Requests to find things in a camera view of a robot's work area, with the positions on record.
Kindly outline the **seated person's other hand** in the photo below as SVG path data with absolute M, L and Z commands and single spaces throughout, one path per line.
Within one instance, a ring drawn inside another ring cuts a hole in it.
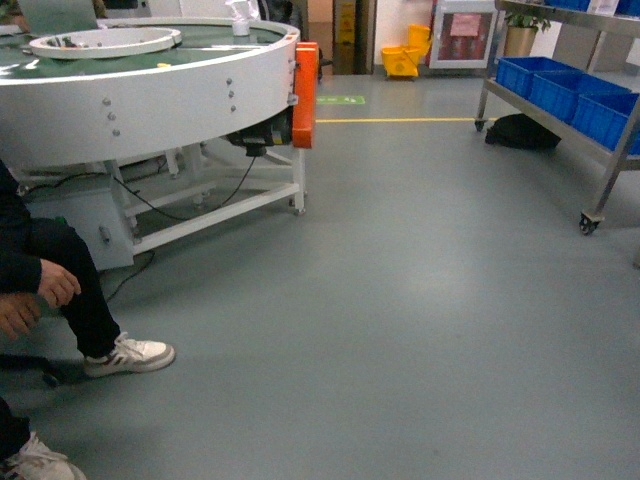
M 41 311 L 30 293 L 3 293 L 1 295 L 1 332 L 11 340 L 28 335 L 38 323 Z

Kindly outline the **seated person's hand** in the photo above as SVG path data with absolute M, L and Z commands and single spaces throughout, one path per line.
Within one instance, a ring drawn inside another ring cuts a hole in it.
M 66 268 L 46 259 L 41 259 L 40 265 L 37 293 L 50 307 L 68 305 L 75 296 L 81 294 L 79 281 Z

